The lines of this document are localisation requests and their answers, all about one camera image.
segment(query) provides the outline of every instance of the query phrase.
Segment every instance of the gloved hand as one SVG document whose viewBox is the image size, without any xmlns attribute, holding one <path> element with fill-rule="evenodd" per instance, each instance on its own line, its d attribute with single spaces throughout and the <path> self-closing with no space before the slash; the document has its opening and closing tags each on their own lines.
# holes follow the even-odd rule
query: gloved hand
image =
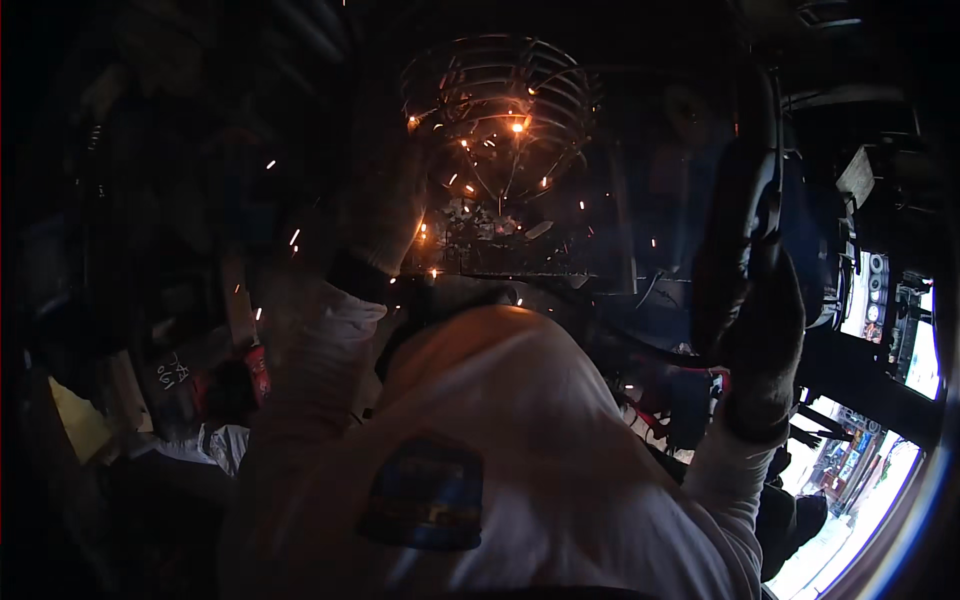
<svg viewBox="0 0 960 600">
<path fill-rule="evenodd" d="M 426 198 L 425 134 L 408 128 L 393 83 L 381 73 L 358 93 L 340 227 L 341 246 L 388 276 L 420 232 Z"/>
<path fill-rule="evenodd" d="M 804 343 L 804 304 L 793 262 L 780 251 L 774 269 L 747 280 L 739 266 L 701 248 L 694 262 L 694 349 L 731 371 L 728 426 L 749 442 L 786 427 Z"/>
<path fill-rule="evenodd" d="M 349 252 L 389 276 L 400 272 L 423 220 L 426 178 L 416 140 L 365 176 L 358 175 L 345 197 L 341 228 Z"/>
</svg>

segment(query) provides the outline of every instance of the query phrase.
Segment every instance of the metal beam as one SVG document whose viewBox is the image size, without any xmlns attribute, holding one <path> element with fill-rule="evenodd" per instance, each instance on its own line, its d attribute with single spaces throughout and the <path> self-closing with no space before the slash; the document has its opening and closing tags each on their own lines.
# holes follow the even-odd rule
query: metal beam
<svg viewBox="0 0 960 600">
<path fill-rule="evenodd" d="M 882 347 L 838 331 L 807 332 L 797 384 L 899 433 L 925 450 L 940 439 L 943 404 L 895 381 Z"/>
</svg>

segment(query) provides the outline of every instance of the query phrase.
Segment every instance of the person's back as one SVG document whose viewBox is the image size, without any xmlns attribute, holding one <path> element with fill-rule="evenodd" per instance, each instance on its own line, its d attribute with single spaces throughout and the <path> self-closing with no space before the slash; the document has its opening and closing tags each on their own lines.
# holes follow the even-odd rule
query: person's back
<svg viewBox="0 0 960 600">
<path fill-rule="evenodd" d="M 397 196 L 381 202 L 402 205 L 411 187 L 401 176 Z M 517 307 L 475 308 L 406 342 L 373 419 L 344 434 L 386 313 L 377 290 L 419 225 L 416 210 L 406 219 L 394 211 L 384 217 L 393 242 L 365 246 L 358 235 L 328 281 L 304 282 L 289 317 L 296 338 L 277 350 L 275 392 L 253 425 L 225 524 L 223 594 L 561 586 L 758 597 L 754 522 L 787 433 L 802 307 L 774 303 L 787 315 L 784 334 L 783 323 L 764 327 L 766 311 L 744 306 L 731 339 L 757 336 L 766 362 L 752 370 L 757 350 L 729 355 L 742 392 L 719 407 L 682 488 L 623 422 L 574 341 Z M 770 287 L 795 294 L 781 263 Z"/>
</svg>

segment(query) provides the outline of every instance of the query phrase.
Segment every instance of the tire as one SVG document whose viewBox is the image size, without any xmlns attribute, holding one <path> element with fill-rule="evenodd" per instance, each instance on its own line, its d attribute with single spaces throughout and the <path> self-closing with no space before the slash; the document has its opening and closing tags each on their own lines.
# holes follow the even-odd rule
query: tire
<svg viewBox="0 0 960 600">
<path fill-rule="evenodd" d="M 874 274 L 883 273 L 883 256 L 873 254 L 870 256 L 870 272 Z"/>
</svg>

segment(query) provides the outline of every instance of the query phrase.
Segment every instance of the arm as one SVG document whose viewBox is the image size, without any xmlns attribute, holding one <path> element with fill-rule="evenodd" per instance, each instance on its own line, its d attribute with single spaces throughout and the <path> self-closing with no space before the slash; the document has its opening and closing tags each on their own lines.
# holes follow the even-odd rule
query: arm
<svg viewBox="0 0 960 600">
<path fill-rule="evenodd" d="M 701 273 L 709 273 L 708 254 L 700 260 Z M 730 367 L 733 389 L 697 447 L 684 490 L 713 517 L 758 597 L 762 556 L 756 513 L 767 467 L 789 434 L 804 307 L 785 252 L 773 273 L 733 290 L 734 310 L 724 307 L 726 296 L 712 294 L 708 283 L 701 276 L 700 302 L 693 308 L 698 347 L 712 348 L 715 358 Z"/>
<path fill-rule="evenodd" d="M 734 433 L 736 427 L 731 427 L 726 416 L 728 408 L 718 408 L 697 446 L 683 489 L 716 521 L 758 593 L 762 556 L 754 533 L 756 513 L 767 467 L 786 440 L 789 427 L 784 421 L 771 430 L 766 442 L 748 442 Z"/>
</svg>

